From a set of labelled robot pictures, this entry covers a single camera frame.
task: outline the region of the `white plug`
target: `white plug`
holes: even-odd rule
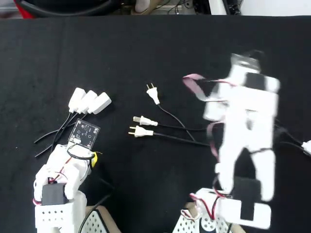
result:
[[[302,143],[301,147],[311,154],[311,141]]]
[[[153,126],[157,126],[157,122],[150,120],[148,118],[145,118],[144,116],[138,117],[138,116],[134,116],[133,117],[133,121],[139,123],[140,125],[153,125]]]
[[[87,94],[81,99],[77,113],[87,113],[88,107],[96,98],[97,94],[94,91],[88,91]]]
[[[143,136],[152,136],[154,135],[154,132],[152,130],[146,130],[143,127],[136,126],[136,127],[130,127],[130,129],[135,130],[133,132],[128,132],[128,134],[132,134],[135,137],[143,137]]]
[[[87,112],[90,114],[98,114],[109,104],[111,104],[111,99],[105,92],[103,92],[90,104]]]
[[[79,107],[79,103],[81,99],[86,95],[86,91],[82,88],[76,88],[70,98],[68,107],[69,107],[69,112],[73,113],[77,111]]]
[[[152,83],[151,86],[152,88],[149,88],[147,84],[148,90],[146,92],[154,100],[155,104],[160,104],[159,98],[157,97],[157,89]]]

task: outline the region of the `black table surface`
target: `black table surface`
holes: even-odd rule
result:
[[[181,77],[224,78],[231,53],[257,49],[262,72],[281,81],[278,119],[297,138],[311,139],[311,17],[89,17],[0,21],[0,228],[35,231],[33,181],[48,155],[35,159],[60,126],[75,87],[105,91],[113,103],[86,120],[101,127],[95,173],[116,187],[105,204],[124,233],[171,232],[190,192],[211,187],[215,159],[208,148],[162,138],[134,138],[128,127],[144,115],[177,125],[146,94],[158,87],[161,104],[188,127],[204,127],[204,103]],[[184,132],[156,132],[187,138]],[[195,133],[206,141],[205,133]],[[306,232],[311,160],[279,146],[270,232]],[[252,175],[247,157],[238,173]],[[90,175],[81,189],[88,204],[108,189]]]

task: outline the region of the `yellow component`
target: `yellow component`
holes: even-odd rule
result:
[[[97,153],[96,152],[94,152],[94,155],[95,155],[95,157],[94,158],[92,158],[92,167],[94,167],[95,166],[95,164],[97,163]]]

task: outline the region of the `black circuit board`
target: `black circuit board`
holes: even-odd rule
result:
[[[68,141],[91,150],[100,129],[101,128],[96,125],[77,119]]]

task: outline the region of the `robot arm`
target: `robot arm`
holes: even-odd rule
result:
[[[86,197],[79,186],[97,162],[91,151],[99,127],[78,120],[67,145],[57,145],[34,181],[38,233],[77,233],[85,218]]]
[[[229,76],[216,80],[218,83],[209,97],[205,97],[195,83],[195,80],[203,79],[202,76],[188,75],[184,77],[184,83],[206,102],[204,118],[224,120],[225,124],[215,172],[224,192],[231,193],[233,187],[234,192],[231,199],[219,198],[215,213],[227,222],[267,229],[270,227],[271,209],[258,202],[269,201],[274,194],[272,142],[279,81],[259,74],[259,65],[252,58],[233,54],[231,62]],[[234,177],[235,162],[244,148],[251,153],[256,180]],[[219,194],[204,190],[199,190],[197,195],[211,202],[211,207]],[[246,214],[248,219],[245,218],[245,204],[248,211],[252,209]],[[206,208],[198,206],[198,209],[206,213]]]

